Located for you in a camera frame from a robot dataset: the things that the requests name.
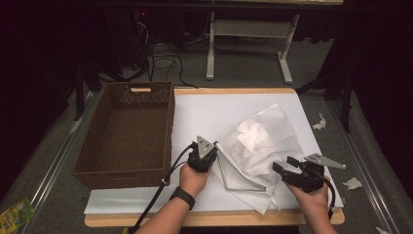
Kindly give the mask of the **person's left hand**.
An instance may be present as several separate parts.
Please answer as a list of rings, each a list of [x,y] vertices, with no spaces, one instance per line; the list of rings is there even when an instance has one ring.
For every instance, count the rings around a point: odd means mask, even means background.
[[[180,168],[179,186],[193,198],[206,187],[209,172],[199,173],[193,170],[187,163]]]

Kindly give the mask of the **black wristwatch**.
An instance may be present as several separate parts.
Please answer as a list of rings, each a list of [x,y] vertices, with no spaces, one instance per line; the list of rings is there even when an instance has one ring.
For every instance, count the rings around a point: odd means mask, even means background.
[[[188,206],[189,206],[189,210],[192,211],[195,204],[196,204],[196,200],[195,198],[187,193],[186,191],[184,191],[180,186],[177,186],[174,191],[172,192],[172,194],[169,197],[171,200],[174,198],[179,198],[181,200],[183,200]]]

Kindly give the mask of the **green and yellow packet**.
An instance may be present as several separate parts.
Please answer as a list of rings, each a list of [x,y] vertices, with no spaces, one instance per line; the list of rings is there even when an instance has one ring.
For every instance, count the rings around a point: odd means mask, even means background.
[[[0,234],[12,234],[34,217],[34,210],[23,198],[0,214]]]

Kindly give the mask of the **person's right hand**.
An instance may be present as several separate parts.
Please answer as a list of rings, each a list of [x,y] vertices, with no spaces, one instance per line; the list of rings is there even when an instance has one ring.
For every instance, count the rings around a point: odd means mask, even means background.
[[[322,227],[329,223],[328,186],[326,184],[322,188],[309,193],[288,183],[286,187],[295,196],[308,225]]]

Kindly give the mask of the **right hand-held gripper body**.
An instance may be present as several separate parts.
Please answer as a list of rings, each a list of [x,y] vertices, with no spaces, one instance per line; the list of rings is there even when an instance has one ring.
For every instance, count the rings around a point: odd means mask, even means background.
[[[307,193],[316,191],[323,187],[325,167],[340,170],[346,169],[345,164],[338,163],[318,153],[314,153],[305,156],[304,160],[300,162],[298,167],[298,169],[301,170],[300,174],[284,170],[284,174],[281,175],[282,181],[302,189]]]

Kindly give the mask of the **brown woven basket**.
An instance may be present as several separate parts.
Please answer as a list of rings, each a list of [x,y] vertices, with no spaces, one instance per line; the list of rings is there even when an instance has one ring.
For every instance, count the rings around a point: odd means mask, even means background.
[[[151,187],[171,168],[172,82],[106,85],[73,175],[90,189]]]

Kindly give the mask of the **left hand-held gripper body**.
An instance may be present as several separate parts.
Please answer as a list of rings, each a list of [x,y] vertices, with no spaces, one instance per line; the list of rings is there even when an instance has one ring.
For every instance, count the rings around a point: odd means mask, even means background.
[[[217,156],[217,148],[202,136],[197,136],[194,150],[189,153],[188,165],[198,173],[206,173],[214,163]]]

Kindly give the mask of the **metal floor rail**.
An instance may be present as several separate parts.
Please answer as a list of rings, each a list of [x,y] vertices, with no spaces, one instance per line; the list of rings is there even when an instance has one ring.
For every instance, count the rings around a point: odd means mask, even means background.
[[[371,130],[365,126],[365,119],[354,106],[355,117],[350,117],[353,123],[347,130],[341,120],[340,105],[329,101],[327,106],[347,144],[351,159],[350,168],[362,184],[357,191],[368,200],[367,206],[374,212],[372,216],[378,220],[381,228],[391,234],[401,234],[403,227],[397,217],[399,212],[396,207],[404,200],[404,190],[373,138]]]
[[[34,212],[32,219],[30,219],[23,227],[16,231],[15,234],[28,234],[30,232],[38,214],[41,212],[50,192],[53,189],[53,186],[56,183],[56,179],[58,178],[66,159],[68,158],[68,151],[72,145],[73,139],[77,135],[85,119],[85,116],[90,111],[96,98],[97,93],[87,93],[85,97],[84,112],[76,120],[73,121],[68,133],[66,134],[62,144],[58,149],[54,161],[49,166],[49,169],[47,170],[44,178],[38,186],[36,193],[31,199],[30,205]]]

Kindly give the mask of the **black computer tower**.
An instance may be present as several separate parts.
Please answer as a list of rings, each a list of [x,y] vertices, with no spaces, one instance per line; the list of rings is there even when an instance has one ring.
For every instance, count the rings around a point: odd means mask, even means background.
[[[136,21],[131,9],[106,12],[112,37],[122,66],[141,67],[147,61],[146,29]]]

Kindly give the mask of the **white metal desk frame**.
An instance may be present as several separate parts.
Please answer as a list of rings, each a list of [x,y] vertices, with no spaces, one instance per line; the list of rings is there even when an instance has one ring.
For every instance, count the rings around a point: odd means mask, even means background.
[[[235,19],[216,19],[215,13],[210,14],[208,54],[206,61],[206,79],[214,79],[215,49],[214,42],[216,36],[234,37],[255,37],[284,39],[282,51],[277,52],[278,62],[282,71],[283,81],[292,84],[293,79],[287,64],[287,54],[295,34],[295,30],[300,19],[299,15],[294,15],[287,22],[271,21],[251,21]]]

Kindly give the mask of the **black stand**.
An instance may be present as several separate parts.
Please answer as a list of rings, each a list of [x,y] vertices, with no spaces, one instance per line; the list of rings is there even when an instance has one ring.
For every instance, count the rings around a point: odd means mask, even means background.
[[[80,61],[75,71],[75,93],[76,93],[76,116],[78,121],[85,112],[85,95],[84,85],[87,85],[90,91],[99,92],[101,90],[101,83],[99,74],[103,73],[116,82],[126,82],[127,79],[120,74],[115,74],[107,69],[104,69],[90,61]]]
[[[325,100],[341,100],[340,121],[346,132],[350,131],[350,110],[352,94],[352,75],[350,71],[338,70],[321,75],[298,89],[298,95],[304,94],[312,89],[324,88]]]

